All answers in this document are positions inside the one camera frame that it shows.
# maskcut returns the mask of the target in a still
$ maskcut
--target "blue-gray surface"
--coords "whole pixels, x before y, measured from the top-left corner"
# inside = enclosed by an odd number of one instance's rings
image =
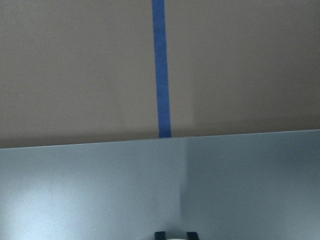
[[[0,239],[319,240],[320,130],[0,150]]]

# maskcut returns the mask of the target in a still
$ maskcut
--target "blue stripe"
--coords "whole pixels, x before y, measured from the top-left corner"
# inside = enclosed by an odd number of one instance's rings
[[[171,137],[165,0],[152,0],[159,137]]]

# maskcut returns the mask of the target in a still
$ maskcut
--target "black object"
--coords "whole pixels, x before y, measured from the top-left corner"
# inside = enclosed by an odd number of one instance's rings
[[[199,240],[198,233],[195,231],[186,233],[187,240]],[[165,231],[157,231],[154,233],[154,240],[166,240]]]

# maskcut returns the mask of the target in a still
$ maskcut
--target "blue line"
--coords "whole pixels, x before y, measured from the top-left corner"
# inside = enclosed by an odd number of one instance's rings
[[[171,137],[165,0],[152,0],[159,137]]]

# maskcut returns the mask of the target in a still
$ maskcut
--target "wall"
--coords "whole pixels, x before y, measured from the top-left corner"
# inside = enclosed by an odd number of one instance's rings
[[[172,135],[320,128],[317,0],[166,0]],[[0,2],[0,148],[157,138],[150,0]]]

